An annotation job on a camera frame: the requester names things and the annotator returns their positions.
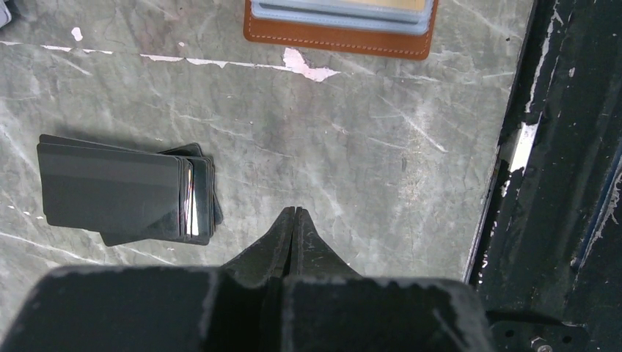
white paint spot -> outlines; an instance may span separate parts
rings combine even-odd
[[[112,51],[107,51],[107,50],[82,49],[82,51],[87,53],[87,54],[90,54],[90,53],[102,53],[102,54],[112,55]]]
[[[216,65],[220,68],[224,68],[227,66],[229,62],[227,61],[215,61],[215,60],[206,60],[206,59],[186,59],[193,65]]]
[[[76,42],[79,42],[82,40],[82,30],[80,30],[80,27],[73,27],[73,29],[71,30],[71,34],[73,35],[73,39],[76,40]]]
[[[162,56],[162,55],[147,55],[147,54],[140,54],[140,56],[142,57],[148,57],[149,59],[152,59],[153,61],[165,61],[165,62],[178,62],[183,60],[183,57],[175,57],[175,56]]]
[[[42,45],[41,48],[55,51],[64,51],[65,53],[71,51],[71,48],[67,48],[64,46],[54,46],[54,45]]]
[[[304,62],[304,58],[302,54],[300,54],[300,51],[292,48],[285,48],[283,62],[286,68],[291,69],[291,72],[300,73],[311,81],[322,82],[328,77],[338,74],[337,71],[333,71],[327,67],[310,68],[307,63]]]
[[[538,131],[540,123],[534,125],[528,125],[525,122],[522,123],[521,131],[519,134],[519,140],[514,147],[514,153],[512,155],[512,161],[510,162],[510,172],[524,168],[529,161],[529,155],[533,148],[533,141],[535,139],[535,133]]]
[[[555,12],[553,12],[553,18],[558,20],[563,26],[562,18],[560,17],[560,14],[557,12],[557,9],[555,9]]]
[[[505,181],[501,186],[501,197],[505,198],[505,195],[508,194],[508,187],[510,186],[510,180]]]

screw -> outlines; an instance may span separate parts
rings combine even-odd
[[[531,340],[531,348],[535,350],[535,352],[553,352],[553,347],[546,344],[546,340],[542,337],[536,337]]]

brown leather wallet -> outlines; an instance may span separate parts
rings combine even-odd
[[[428,32],[409,35],[263,20],[251,14],[251,0],[246,0],[244,37],[251,42],[423,60],[430,53],[438,5],[434,0]]]

black plastic part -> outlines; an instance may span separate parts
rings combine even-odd
[[[290,253],[296,209],[281,211],[268,232],[222,268],[236,281],[254,287],[264,285],[270,277],[283,277]]]
[[[320,238],[306,209],[296,210],[291,247],[290,275],[359,277],[358,273]]]
[[[270,277],[360,277],[318,235],[309,212],[289,207],[268,232],[222,266],[240,283],[264,285]]]
[[[587,351],[622,351],[619,218],[604,216],[620,213],[621,19],[620,1],[536,2],[500,149],[537,132],[526,168],[499,160],[470,277],[487,312],[584,326]]]
[[[270,278],[221,268],[66,267],[43,278],[1,352],[492,352],[475,292],[443,279]]]
[[[47,144],[53,144],[52,147],[55,148],[76,147],[82,150],[105,150],[109,153],[121,152],[136,153],[139,155],[150,155],[149,153],[144,153],[139,150],[113,147],[107,144],[87,142],[79,139],[68,139],[64,137],[51,136],[46,134],[42,134],[39,140],[41,145],[47,146]],[[192,183],[189,182],[188,172],[180,172],[179,184],[180,186],[188,184],[191,187],[195,187],[197,190],[197,193],[193,194],[193,196],[199,195],[199,197],[197,197],[196,199],[196,202],[200,211],[197,213],[197,219],[194,219],[193,221],[199,222],[198,229],[200,231],[200,234],[185,234],[186,225],[183,222],[180,223],[180,220],[185,221],[186,218],[181,219],[178,215],[178,210],[172,210],[171,212],[164,215],[160,221],[156,221],[146,227],[139,226],[139,228],[134,230],[123,230],[119,232],[102,232],[102,240],[107,246],[116,246],[124,243],[141,241],[144,239],[184,242],[204,246],[209,244],[209,240],[213,236],[213,232],[215,231],[214,225],[222,223],[222,209],[220,207],[215,192],[213,158],[211,156],[203,156],[201,147],[197,143],[187,144],[185,146],[171,150],[165,150],[163,152],[160,152],[159,154],[179,157],[178,159],[182,163],[182,169],[188,169],[189,167],[191,167],[192,169],[196,170],[191,172],[191,176],[194,178]],[[192,188],[187,188],[183,193],[182,191],[179,192],[180,202],[182,202],[183,199],[190,195],[187,192],[191,189]],[[91,219],[92,216],[82,216],[81,219],[82,218]]]
[[[491,330],[499,352],[535,352],[538,341],[554,352],[583,352],[590,339],[583,327],[563,324],[501,320]]]

card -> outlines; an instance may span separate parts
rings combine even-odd
[[[58,144],[37,152],[51,225],[138,232],[179,211],[178,158]]]
[[[69,145],[87,149],[123,151],[141,155],[149,154],[138,150],[45,134],[40,136],[40,142],[43,144]],[[222,222],[222,211],[213,191],[213,159],[211,157],[202,157],[200,146],[196,143],[161,153],[183,156],[180,161],[182,163],[180,168],[183,171],[179,174],[180,190],[182,190],[179,193],[180,212],[168,213],[162,221],[158,221],[136,232],[102,232],[103,242],[107,246],[115,246],[148,238],[207,245],[209,238],[215,230],[214,221]],[[178,219],[176,221],[178,228],[172,229],[171,222],[174,221],[175,217]]]

